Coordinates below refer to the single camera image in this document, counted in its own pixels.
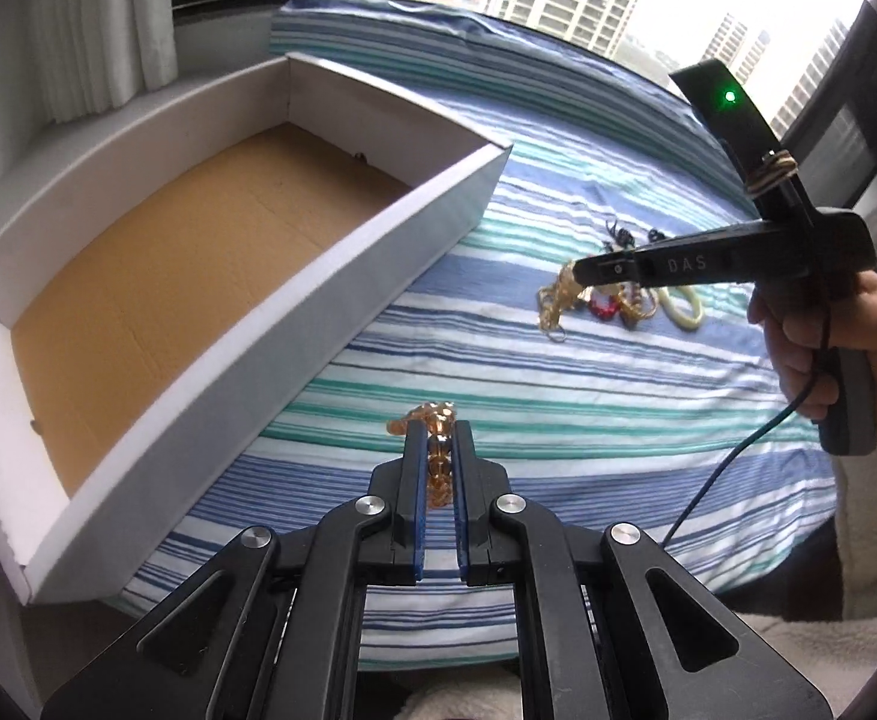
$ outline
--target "bed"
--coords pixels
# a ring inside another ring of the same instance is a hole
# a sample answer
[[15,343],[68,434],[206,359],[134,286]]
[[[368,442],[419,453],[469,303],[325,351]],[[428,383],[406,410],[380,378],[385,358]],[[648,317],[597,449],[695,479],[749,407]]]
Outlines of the bed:
[[[659,311],[628,329],[587,312],[565,343],[537,328],[536,293],[600,251],[617,220],[638,242],[754,218],[688,106],[546,36],[435,5],[291,0],[271,50],[302,50],[411,87],[514,143],[483,221],[358,335],[212,485],[118,602],[144,613],[250,524],[283,532],[363,494],[401,452],[387,420],[451,400],[478,454],[565,522],[629,520],[661,538],[715,464],[784,405],[750,287],[701,288],[704,325]],[[334,318],[334,306],[329,306]],[[831,516],[816,429],[793,416],[749,448],[670,551],[709,589],[779,565]],[[369,589],[367,669],[514,656],[509,589],[457,579],[451,508],[427,517],[425,579]]]

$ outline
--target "finger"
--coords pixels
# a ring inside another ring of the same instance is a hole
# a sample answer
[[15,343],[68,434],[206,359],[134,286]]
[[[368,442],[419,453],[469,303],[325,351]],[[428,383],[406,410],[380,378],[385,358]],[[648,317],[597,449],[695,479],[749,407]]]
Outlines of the finger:
[[[824,310],[795,312],[782,323],[785,336],[799,346],[818,348]],[[831,304],[828,345],[877,351],[877,274],[858,274],[857,292]]]
[[811,349],[797,346],[796,343],[789,341],[782,331],[782,326],[773,317],[765,320],[764,330],[768,359],[778,373],[784,368],[791,368],[800,373],[808,373],[812,370]]
[[[781,387],[789,402],[808,385],[811,376],[791,368],[783,368],[778,372],[778,386]],[[815,386],[802,401],[803,406],[830,406],[839,399],[839,383],[827,374],[819,376]]]
[[797,409],[795,409],[797,413],[800,413],[802,416],[806,416],[811,419],[813,422],[821,422],[826,416],[828,416],[828,407],[827,406],[807,406],[802,404]]
[[758,290],[752,290],[752,299],[749,300],[749,309],[746,312],[749,324],[761,324],[768,317],[771,317],[771,311],[768,311],[768,304]]

